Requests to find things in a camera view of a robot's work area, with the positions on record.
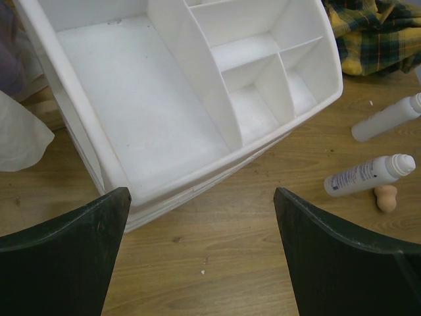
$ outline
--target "purple fabric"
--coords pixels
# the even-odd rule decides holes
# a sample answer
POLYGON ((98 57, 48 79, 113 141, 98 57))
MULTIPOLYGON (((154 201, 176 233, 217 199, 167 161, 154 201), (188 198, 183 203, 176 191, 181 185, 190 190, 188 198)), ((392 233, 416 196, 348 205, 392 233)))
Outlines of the purple fabric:
POLYGON ((18 19, 0 0, 0 90, 12 96, 25 86, 22 54, 15 45, 18 19))

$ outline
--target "white tube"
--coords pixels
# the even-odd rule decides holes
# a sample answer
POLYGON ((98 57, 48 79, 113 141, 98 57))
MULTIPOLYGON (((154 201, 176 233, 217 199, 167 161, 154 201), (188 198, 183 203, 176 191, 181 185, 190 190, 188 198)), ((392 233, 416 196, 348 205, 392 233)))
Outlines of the white tube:
POLYGON ((383 156, 329 176, 324 181, 324 188, 334 198, 346 196, 395 182, 415 168, 415 160, 410 155, 383 156))
POLYGON ((421 116, 421 93, 406 97, 358 123, 352 128, 352 134, 359 142, 365 142, 419 116, 421 116))

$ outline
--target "white plastic organizer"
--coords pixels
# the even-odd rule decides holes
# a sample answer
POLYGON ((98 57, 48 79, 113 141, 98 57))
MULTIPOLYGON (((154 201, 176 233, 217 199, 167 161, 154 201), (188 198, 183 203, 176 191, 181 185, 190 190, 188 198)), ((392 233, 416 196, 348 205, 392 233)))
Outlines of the white plastic organizer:
POLYGON ((133 230, 342 93, 320 0, 15 0, 98 190, 133 230))

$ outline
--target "plaid fabric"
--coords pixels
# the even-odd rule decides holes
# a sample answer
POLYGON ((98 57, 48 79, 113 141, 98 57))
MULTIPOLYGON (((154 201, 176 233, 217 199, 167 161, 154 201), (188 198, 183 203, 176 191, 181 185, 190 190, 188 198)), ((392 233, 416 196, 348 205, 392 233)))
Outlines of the plaid fabric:
POLYGON ((354 76, 421 64, 421 9, 398 0, 323 0, 342 71, 354 76))

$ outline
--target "black curved object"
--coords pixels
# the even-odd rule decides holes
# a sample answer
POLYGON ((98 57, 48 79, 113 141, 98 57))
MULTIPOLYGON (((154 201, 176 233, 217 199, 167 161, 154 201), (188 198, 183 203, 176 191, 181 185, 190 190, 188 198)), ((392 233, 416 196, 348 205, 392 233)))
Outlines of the black curved object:
POLYGON ((274 202, 300 315, 421 315, 421 245, 359 227, 284 188, 274 202))
POLYGON ((0 315, 100 315, 126 226, 119 188, 0 238, 0 315))

